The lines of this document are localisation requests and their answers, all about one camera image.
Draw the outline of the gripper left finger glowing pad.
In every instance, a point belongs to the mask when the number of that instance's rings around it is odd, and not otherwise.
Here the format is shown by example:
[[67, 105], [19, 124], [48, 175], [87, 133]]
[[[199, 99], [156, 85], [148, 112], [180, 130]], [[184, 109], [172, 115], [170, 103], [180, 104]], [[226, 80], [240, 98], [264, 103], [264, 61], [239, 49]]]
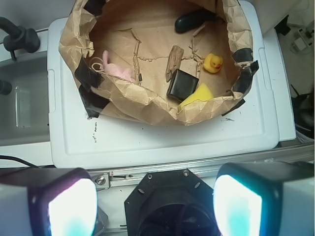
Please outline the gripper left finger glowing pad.
[[2, 236], [91, 236], [96, 215], [96, 186], [85, 169], [0, 171]]

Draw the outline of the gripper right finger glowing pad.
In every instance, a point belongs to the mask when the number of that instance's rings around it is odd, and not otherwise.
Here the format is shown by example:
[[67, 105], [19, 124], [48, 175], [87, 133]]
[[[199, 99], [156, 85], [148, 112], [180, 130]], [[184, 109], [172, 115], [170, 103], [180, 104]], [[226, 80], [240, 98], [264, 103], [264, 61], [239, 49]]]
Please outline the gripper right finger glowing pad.
[[313, 236], [315, 166], [225, 163], [217, 174], [213, 205], [223, 236]]

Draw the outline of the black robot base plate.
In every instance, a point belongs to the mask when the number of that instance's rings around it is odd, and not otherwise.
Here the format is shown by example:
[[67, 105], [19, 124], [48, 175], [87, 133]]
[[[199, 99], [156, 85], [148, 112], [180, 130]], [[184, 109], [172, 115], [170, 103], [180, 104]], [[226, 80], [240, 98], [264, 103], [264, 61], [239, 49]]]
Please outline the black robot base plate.
[[124, 202], [129, 236], [219, 236], [213, 188], [190, 170], [147, 173]]

